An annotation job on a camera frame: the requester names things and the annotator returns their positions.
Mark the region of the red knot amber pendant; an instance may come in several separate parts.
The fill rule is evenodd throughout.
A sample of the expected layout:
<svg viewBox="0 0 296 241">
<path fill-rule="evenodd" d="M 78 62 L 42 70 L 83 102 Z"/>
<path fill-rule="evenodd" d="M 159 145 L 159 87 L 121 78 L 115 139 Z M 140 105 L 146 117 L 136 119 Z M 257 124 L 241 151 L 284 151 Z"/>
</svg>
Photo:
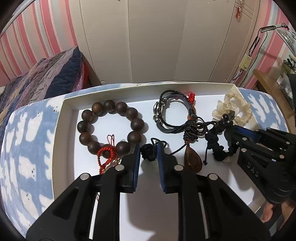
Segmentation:
<svg viewBox="0 0 296 241">
<path fill-rule="evenodd" d="M 187 120 L 197 121 L 197 113 L 195 109 L 195 93 L 188 93 L 188 102 L 190 104 L 190 108 L 188 110 Z"/>
</svg>

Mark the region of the cream shell scrunchie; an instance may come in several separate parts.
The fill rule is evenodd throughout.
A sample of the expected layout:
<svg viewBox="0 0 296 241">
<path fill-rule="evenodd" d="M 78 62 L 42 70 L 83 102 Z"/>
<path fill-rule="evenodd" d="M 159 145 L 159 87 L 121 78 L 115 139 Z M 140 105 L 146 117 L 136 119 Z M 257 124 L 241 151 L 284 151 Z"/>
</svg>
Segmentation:
<svg viewBox="0 0 296 241">
<path fill-rule="evenodd" d="M 229 90 L 224 96 L 224 101 L 217 102 L 216 109 L 212 111 L 212 118 L 220 120 L 224 114 L 228 114 L 229 121 L 241 127 L 246 126 L 253 116 L 250 104 L 237 90 Z"/>
</svg>

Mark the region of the wooden side desk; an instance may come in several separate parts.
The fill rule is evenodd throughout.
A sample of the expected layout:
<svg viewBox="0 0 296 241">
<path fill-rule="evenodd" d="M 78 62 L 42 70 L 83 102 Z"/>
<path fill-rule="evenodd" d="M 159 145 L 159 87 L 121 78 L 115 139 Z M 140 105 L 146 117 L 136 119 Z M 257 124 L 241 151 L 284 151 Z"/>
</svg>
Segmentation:
<svg viewBox="0 0 296 241">
<path fill-rule="evenodd" d="M 288 130 L 295 134 L 294 111 L 280 90 L 276 79 L 257 69 L 254 69 L 252 73 L 255 77 L 255 83 L 251 85 L 251 89 L 268 93 L 274 98 L 285 118 Z"/>
</svg>

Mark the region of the blue polar bear blanket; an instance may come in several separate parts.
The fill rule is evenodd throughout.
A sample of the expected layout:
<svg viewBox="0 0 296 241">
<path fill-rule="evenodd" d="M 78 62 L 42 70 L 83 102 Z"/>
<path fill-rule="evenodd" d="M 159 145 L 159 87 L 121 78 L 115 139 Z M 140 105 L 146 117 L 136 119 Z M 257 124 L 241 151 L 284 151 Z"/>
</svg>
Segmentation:
<svg viewBox="0 0 296 241">
<path fill-rule="evenodd" d="M 120 85 L 136 84 L 111 84 L 70 94 Z M 9 218 L 21 240 L 54 201 L 53 147 L 62 98 L 57 96 L 15 110 L 5 128 L 1 147 L 1 204 L 4 217 Z M 121 194 L 120 240 L 178 240 L 177 203 L 175 194 L 163 194 L 157 164 L 142 160 L 136 193 Z"/>
</svg>

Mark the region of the green storage bag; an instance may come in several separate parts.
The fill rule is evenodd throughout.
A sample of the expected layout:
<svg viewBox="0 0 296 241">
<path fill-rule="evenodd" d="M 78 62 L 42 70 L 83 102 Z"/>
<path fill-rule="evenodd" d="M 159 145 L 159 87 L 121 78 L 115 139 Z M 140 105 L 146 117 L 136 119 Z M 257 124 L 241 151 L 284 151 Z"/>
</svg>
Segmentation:
<svg viewBox="0 0 296 241">
<path fill-rule="evenodd" d="M 289 56 L 283 61 L 277 83 L 290 104 L 290 107 L 294 109 L 292 86 L 289 79 L 290 74 L 295 74 L 295 60 L 292 56 Z"/>
</svg>

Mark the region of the white wardrobe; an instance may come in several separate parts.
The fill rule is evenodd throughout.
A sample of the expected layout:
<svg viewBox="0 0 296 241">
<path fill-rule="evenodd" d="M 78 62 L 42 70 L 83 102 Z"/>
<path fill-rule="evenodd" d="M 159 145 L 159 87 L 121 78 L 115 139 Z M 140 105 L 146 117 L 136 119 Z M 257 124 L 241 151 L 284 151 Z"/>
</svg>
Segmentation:
<svg viewBox="0 0 296 241">
<path fill-rule="evenodd" d="M 69 1 L 79 49 L 97 79 L 228 83 L 259 1 Z"/>
</svg>

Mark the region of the wall power socket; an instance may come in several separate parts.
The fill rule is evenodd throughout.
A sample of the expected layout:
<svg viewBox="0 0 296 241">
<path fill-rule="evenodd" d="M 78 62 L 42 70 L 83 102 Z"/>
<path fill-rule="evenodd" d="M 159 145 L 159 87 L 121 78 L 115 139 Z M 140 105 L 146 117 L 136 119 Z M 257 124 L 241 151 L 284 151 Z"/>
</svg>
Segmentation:
<svg viewBox="0 0 296 241">
<path fill-rule="evenodd" d="M 243 71 L 247 71 L 250 66 L 251 61 L 252 61 L 252 58 L 249 55 L 244 54 L 244 56 L 239 64 L 239 68 Z"/>
</svg>

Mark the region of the striped purple quilt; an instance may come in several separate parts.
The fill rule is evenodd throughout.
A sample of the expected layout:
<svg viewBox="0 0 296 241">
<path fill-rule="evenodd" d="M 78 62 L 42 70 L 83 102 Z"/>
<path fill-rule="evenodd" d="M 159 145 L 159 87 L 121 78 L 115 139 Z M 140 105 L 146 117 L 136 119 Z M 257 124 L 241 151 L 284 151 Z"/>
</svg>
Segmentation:
<svg viewBox="0 0 296 241">
<path fill-rule="evenodd" d="M 16 109 L 85 89 L 89 85 L 89 67 L 78 47 L 41 59 L 1 91 L 1 135 Z"/>
</svg>

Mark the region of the white shallow cardboard tray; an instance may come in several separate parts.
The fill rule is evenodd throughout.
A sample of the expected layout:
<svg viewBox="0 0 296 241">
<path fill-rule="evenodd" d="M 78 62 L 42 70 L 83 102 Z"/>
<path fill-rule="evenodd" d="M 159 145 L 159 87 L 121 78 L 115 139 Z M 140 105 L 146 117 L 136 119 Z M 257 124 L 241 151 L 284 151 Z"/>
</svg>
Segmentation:
<svg viewBox="0 0 296 241">
<path fill-rule="evenodd" d="M 272 96 L 267 93 L 237 88 L 230 84 L 220 83 L 189 83 L 189 82 L 166 82 L 127 85 L 126 87 L 98 89 L 84 94 L 67 94 L 62 98 L 61 110 L 57 120 L 52 161 L 52 188 L 53 197 L 56 199 L 80 174 L 89 173 L 92 176 L 99 174 L 99 164 L 96 154 L 91 154 L 88 148 L 79 141 L 80 132 L 77 130 L 81 114 L 90 109 L 94 102 L 103 102 L 115 98 L 115 102 L 126 104 L 138 110 L 138 118 L 144 118 L 144 134 L 140 153 L 145 162 L 156 162 L 157 144 L 159 139 L 164 139 L 165 153 L 171 154 L 180 164 L 184 164 L 185 147 L 183 147 L 184 132 L 167 134 L 161 132 L 152 117 L 152 107 L 159 101 L 162 92 L 168 89 L 190 91 L 195 93 L 195 107 L 197 114 L 206 122 L 212 120 L 212 111 L 216 109 L 217 102 L 223 101 L 229 90 L 237 90 L 250 104 L 253 116 L 245 128 L 250 130 L 275 128 L 288 132 L 285 118 Z M 180 125 L 185 122 L 188 113 L 185 104 L 179 99 L 169 100 L 163 111 L 164 119 Z M 114 134 L 115 144 L 120 141 L 127 142 L 127 134 L 132 131 L 130 122 L 126 117 L 119 114 L 103 114 L 98 120 L 94 117 L 94 123 L 89 124 L 89 132 L 94 141 L 107 144 L 107 134 Z M 216 173 L 233 191 L 256 212 L 264 204 L 265 198 L 258 188 L 252 183 L 237 164 L 218 164 L 214 160 L 212 149 L 207 151 L 207 165 L 198 173 L 208 175 Z"/>
</svg>

